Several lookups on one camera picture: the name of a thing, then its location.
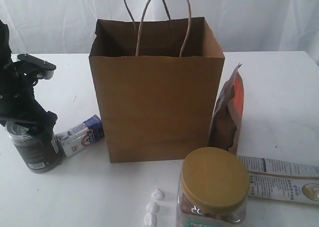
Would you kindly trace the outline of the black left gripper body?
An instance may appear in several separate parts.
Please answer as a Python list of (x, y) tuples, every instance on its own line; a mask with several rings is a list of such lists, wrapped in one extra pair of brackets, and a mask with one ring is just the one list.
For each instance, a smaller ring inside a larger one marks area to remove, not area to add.
[(0, 124), (8, 121), (31, 129), (53, 127), (57, 115), (46, 111), (35, 99), (34, 86), (38, 83), (34, 73), (27, 75), (18, 70), (17, 62), (8, 62), (0, 68)]

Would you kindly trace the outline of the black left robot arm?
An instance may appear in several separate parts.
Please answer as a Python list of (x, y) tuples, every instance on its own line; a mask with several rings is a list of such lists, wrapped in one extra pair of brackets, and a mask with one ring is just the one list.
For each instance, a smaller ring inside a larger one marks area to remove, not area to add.
[(34, 86), (53, 77), (56, 66), (37, 57), (19, 54), (13, 62), (8, 25), (0, 23), (0, 123), (11, 121), (28, 129), (42, 151), (51, 146), (57, 115), (46, 111), (35, 99)]

